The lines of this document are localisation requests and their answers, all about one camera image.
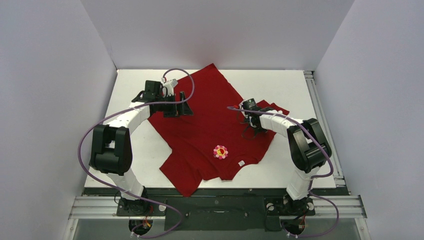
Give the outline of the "red t-shirt garment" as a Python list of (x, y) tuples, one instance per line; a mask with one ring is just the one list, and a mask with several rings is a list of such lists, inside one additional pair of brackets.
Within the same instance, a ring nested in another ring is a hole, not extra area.
[[(175, 90), (192, 94), (193, 115), (156, 113), (149, 122), (171, 148), (160, 170), (181, 195), (191, 196), (204, 180), (230, 181), (243, 167), (262, 160), (275, 133), (254, 134), (241, 123), (240, 112), (229, 110), (243, 99), (214, 64), (180, 79)], [(216, 145), (227, 148), (227, 158), (214, 157)]]

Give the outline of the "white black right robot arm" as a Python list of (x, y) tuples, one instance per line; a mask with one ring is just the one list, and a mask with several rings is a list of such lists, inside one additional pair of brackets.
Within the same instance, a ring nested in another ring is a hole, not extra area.
[(332, 150), (319, 121), (291, 118), (270, 106), (261, 108), (253, 98), (242, 101), (239, 109), (244, 122), (255, 133), (272, 131), (287, 138), (295, 170), (286, 188), (288, 196), (282, 199), (282, 207), (289, 214), (296, 213), (302, 207), (302, 200), (308, 197), (313, 180), (331, 176), (334, 172), (330, 160)]

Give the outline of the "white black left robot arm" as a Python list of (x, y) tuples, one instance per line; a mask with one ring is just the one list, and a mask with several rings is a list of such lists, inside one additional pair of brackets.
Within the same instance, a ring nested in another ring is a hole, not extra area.
[(120, 191), (120, 207), (136, 215), (148, 213), (151, 205), (145, 187), (131, 169), (131, 134), (157, 112), (168, 118), (193, 115), (183, 91), (179, 93), (180, 100), (176, 100), (177, 84), (176, 79), (147, 80), (144, 90), (131, 100), (128, 112), (93, 129), (89, 165), (113, 181)]

